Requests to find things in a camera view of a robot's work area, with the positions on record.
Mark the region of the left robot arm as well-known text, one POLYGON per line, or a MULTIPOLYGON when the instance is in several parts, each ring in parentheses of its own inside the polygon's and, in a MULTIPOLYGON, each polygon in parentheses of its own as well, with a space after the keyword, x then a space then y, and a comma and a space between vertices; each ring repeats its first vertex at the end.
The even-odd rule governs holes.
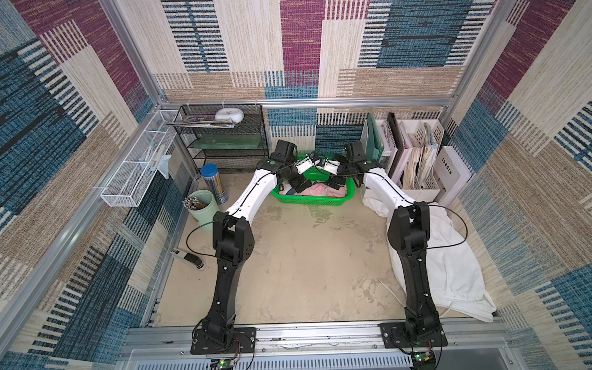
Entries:
POLYGON ((271 156, 257 163, 237 201, 227 211, 214 214, 211 225, 217 279, 211 308, 192 332, 191 354, 223 354, 240 347, 234 334, 235 300, 241 270, 254 251, 251 222, 278 183, 298 174, 296 160, 297 146, 279 140, 271 156))

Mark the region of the pink shark print shorts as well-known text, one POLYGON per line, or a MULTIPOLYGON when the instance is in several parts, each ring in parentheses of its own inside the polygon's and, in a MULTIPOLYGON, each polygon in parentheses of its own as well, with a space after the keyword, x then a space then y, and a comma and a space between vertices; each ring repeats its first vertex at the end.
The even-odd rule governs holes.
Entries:
POLYGON ((300 193, 287 182, 284 182, 282 186, 283 188, 279 191, 279 194, 285 196, 344 198, 348 193, 347 187, 340 187, 336 190, 325 183, 319 182, 313 182, 310 187, 300 193))

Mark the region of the white shirt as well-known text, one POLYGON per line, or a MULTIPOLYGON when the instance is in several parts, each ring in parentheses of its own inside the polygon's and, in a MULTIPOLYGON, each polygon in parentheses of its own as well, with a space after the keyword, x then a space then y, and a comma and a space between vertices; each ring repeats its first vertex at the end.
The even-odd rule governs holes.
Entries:
POLYGON ((430 207, 429 247, 426 266, 435 305, 492 322, 496 305, 486 290, 481 266, 443 208, 430 207))

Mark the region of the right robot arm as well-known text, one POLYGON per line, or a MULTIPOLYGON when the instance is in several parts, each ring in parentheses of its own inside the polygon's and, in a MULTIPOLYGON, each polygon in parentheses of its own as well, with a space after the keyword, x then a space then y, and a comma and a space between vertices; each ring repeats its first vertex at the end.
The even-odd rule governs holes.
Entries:
POLYGON ((345 146, 345 156, 332 180, 356 178, 387 206, 389 226, 387 240, 401 265, 406 293, 405 321, 379 325, 386 348, 443 348, 448 345, 439 313, 430 290, 426 266, 430 240, 430 210, 417 202, 390 179, 375 160, 368 159, 362 143, 345 146))

